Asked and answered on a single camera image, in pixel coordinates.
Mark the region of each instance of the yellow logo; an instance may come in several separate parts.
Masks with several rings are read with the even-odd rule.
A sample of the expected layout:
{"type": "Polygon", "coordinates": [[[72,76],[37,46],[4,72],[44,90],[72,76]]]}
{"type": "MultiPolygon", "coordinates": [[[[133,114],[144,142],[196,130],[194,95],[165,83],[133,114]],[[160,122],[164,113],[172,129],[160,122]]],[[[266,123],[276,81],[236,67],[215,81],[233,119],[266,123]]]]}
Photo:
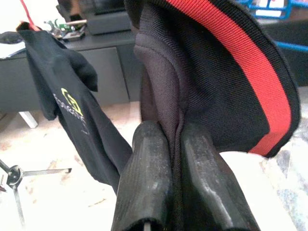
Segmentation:
{"type": "Polygon", "coordinates": [[[66,99],[66,101],[68,102],[69,105],[72,106],[72,108],[79,113],[81,116],[83,116],[81,109],[78,105],[78,103],[76,102],[76,100],[67,92],[66,89],[61,88],[62,94],[64,96],[64,98],[66,99]]]}

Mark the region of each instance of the red cord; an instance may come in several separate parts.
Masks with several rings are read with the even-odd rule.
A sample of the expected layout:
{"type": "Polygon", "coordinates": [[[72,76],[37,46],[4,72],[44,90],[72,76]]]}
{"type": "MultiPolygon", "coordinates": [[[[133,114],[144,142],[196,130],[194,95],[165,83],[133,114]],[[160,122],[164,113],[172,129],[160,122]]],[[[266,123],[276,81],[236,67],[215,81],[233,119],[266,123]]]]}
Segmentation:
{"type": "Polygon", "coordinates": [[[26,6],[24,0],[20,0],[20,2],[21,2],[21,4],[22,4],[22,6],[24,7],[24,10],[25,10],[25,12],[26,12],[27,18],[28,18],[29,23],[30,23],[30,27],[32,28],[32,27],[34,26],[34,23],[33,23],[32,19],[31,19],[31,17],[30,17],[28,8],[27,8],[27,6],[26,6]]]}

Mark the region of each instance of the tiled floor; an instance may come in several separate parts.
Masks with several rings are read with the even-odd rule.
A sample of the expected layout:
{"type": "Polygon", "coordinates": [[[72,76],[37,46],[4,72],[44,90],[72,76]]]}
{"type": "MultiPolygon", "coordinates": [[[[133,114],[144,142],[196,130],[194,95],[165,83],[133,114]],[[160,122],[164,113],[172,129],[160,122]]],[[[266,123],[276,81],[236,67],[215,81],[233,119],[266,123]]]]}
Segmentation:
{"type": "MultiPolygon", "coordinates": [[[[140,123],[139,104],[121,104],[103,109],[131,144],[140,123]]],[[[27,231],[108,231],[115,207],[115,193],[95,181],[85,169],[59,121],[46,120],[34,112],[38,127],[30,129],[18,115],[1,121],[0,159],[24,171],[72,167],[70,174],[24,178],[18,187],[27,231]]],[[[0,192],[0,231],[20,230],[13,193],[0,192]]]]}
{"type": "MultiPolygon", "coordinates": [[[[286,197],[281,192],[282,189],[292,189],[297,193],[299,188],[300,198],[305,199],[308,191],[308,188],[298,187],[308,182],[307,171],[303,170],[303,164],[300,165],[305,159],[304,150],[308,148],[305,146],[308,140],[304,139],[308,135],[308,89],[300,91],[303,105],[301,128],[280,153],[280,160],[268,161],[239,152],[222,153],[262,231],[308,230],[305,223],[308,213],[295,206],[294,196],[286,197]],[[292,152],[291,167],[286,150],[292,152]],[[296,187],[290,182],[297,182],[296,187]]],[[[103,110],[131,143],[132,134],[140,123],[139,104],[113,105],[103,110]]],[[[57,120],[47,121],[40,112],[34,112],[33,116],[39,124],[35,129],[30,129],[18,114],[1,121],[0,159],[9,166],[18,164],[26,171],[66,167],[73,170],[70,174],[24,178],[19,190],[27,230],[66,231],[90,227],[110,230],[116,201],[111,187],[93,180],[57,120]]],[[[11,190],[6,189],[7,193],[0,192],[0,231],[17,231],[20,227],[14,197],[11,190]]]]}

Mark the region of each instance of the blue rack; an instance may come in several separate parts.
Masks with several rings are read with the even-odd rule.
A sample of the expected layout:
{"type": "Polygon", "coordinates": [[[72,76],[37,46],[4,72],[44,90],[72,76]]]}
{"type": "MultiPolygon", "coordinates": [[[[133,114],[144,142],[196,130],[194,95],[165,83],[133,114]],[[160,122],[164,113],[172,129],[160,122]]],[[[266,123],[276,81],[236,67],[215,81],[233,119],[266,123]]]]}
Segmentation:
{"type": "MultiPolygon", "coordinates": [[[[262,7],[258,6],[254,3],[254,0],[237,0],[238,3],[244,5],[247,7],[251,14],[255,18],[265,18],[265,19],[279,19],[279,20],[285,20],[290,17],[291,11],[293,7],[297,8],[306,8],[308,10],[308,2],[303,2],[299,0],[288,0],[287,4],[283,7],[270,7],[270,3],[272,0],[267,0],[267,6],[262,7]],[[261,15],[256,14],[257,10],[264,10],[264,11],[280,11],[280,16],[269,16],[269,15],[261,15]]],[[[283,49],[287,50],[293,50],[293,51],[301,51],[301,52],[307,52],[308,53],[308,46],[302,46],[292,43],[285,43],[285,42],[275,42],[277,46],[283,49]]]]}
{"type": "Polygon", "coordinates": [[[256,11],[256,10],[264,10],[264,11],[280,11],[282,12],[281,16],[265,16],[265,15],[256,15],[255,13],[253,14],[254,17],[256,18],[268,18],[268,19],[287,19],[290,17],[291,11],[293,7],[298,7],[298,8],[308,8],[308,2],[303,2],[299,0],[288,0],[287,5],[283,7],[270,7],[270,3],[272,0],[267,1],[267,6],[262,7],[254,4],[253,0],[237,0],[238,3],[246,6],[249,8],[251,11],[256,11]]]}

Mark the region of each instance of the blue plastic crate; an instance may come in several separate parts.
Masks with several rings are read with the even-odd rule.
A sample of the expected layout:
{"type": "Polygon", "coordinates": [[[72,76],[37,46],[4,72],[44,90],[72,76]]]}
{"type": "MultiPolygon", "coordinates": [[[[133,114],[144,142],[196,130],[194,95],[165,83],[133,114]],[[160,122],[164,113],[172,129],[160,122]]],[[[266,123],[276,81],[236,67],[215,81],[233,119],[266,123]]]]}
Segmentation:
{"type": "MultiPolygon", "coordinates": [[[[308,10],[308,2],[303,2],[298,0],[287,0],[283,1],[284,5],[282,7],[273,7],[271,6],[271,3],[273,1],[278,1],[278,0],[267,0],[267,2],[265,2],[266,6],[259,6],[254,2],[254,0],[237,0],[238,3],[247,7],[255,18],[285,20],[290,17],[293,7],[307,8],[308,10]]],[[[278,41],[276,41],[275,43],[277,44],[277,46],[283,49],[308,52],[308,46],[302,46],[302,45],[278,42],[278,41]]]]}
{"type": "Polygon", "coordinates": [[[282,7],[272,7],[271,3],[274,3],[274,0],[267,0],[266,6],[259,6],[255,4],[253,0],[237,0],[238,3],[246,6],[253,14],[254,17],[256,18],[268,18],[268,19],[287,19],[290,17],[291,11],[293,7],[297,8],[307,8],[308,9],[308,2],[303,2],[303,1],[298,1],[298,0],[288,0],[284,1],[287,2],[284,4],[282,7]],[[262,15],[262,14],[257,14],[256,11],[278,11],[281,12],[281,15],[275,16],[275,15],[262,15]]]}

